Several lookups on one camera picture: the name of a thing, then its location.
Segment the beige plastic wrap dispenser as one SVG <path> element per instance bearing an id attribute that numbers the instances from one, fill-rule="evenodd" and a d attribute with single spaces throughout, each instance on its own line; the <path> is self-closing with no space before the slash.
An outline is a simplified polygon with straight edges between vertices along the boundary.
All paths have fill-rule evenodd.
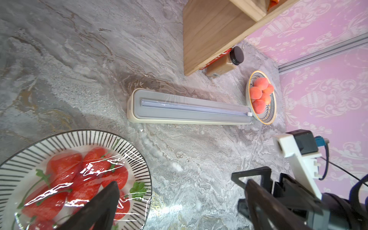
<path id="1" fill-rule="evenodd" d="M 132 123 L 188 125 L 249 125 L 250 107 L 136 89 L 127 102 Z"/>

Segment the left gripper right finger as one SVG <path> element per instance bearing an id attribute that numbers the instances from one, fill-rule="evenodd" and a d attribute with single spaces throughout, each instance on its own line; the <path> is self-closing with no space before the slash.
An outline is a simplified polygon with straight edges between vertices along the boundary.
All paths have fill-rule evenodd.
<path id="1" fill-rule="evenodd" d="M 245 186 L 250 220 L 256 230 L 309 230 L 269 192 L 249 179 Z"/>

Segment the patterned plate with peaches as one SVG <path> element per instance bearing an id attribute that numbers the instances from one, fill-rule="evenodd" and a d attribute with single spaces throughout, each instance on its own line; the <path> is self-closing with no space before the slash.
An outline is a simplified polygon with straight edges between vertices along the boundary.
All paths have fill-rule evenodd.
<path id="1" fill-rule="evenodd" d="M 246 101 L 251 108 L 253 117 L 264 125 L 274 122 L 277 113 L 277 103 L 274 86 L 261 71 L 252 73 L 246 86 Z"/>

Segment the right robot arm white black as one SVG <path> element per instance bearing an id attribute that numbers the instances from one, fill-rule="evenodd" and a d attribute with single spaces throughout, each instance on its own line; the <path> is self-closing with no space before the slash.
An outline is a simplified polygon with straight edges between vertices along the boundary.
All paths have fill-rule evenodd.
<path id="1" fill-rule="evenodd" d="M 261 167 L 232 173 L 231 180 L 244 190 L 238 212 L 256 230 L 366 230 L 368 204 L 359 202 L 365 176 L 352 187 L 349 199 L 331 193 L 318 198 L 288 174 L 271 179 L 272 170 Z"/>

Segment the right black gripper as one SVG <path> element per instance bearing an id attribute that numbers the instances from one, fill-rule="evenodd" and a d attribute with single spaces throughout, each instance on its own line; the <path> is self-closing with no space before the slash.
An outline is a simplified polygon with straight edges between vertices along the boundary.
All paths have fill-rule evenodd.
<path id="1" fill-rule="evenodd" d="M 254 180 L 296 215 L 310 228 L 309 230 L 328 229 L 331 212 L 320 199 L 284 173 L 280 175 L 280 182 L 274 182 L 271 179 L 271 173 L 271 168 L 264 166 L 248 171 L 233 172 L 231 180 L 244 190 L 244 195 L 247 181 Z M 237 210 L 251 221 L 246 195 L 243 199 L 239 199 Z"/>

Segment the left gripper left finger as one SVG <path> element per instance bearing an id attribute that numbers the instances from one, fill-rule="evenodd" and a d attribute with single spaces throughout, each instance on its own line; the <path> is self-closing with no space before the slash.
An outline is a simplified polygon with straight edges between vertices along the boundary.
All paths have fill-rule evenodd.
<path id="1" fill-rule="evenodd" d="M 58 230 L 110 230 L 120 198 L 118 184 L 111 182 Z"/>

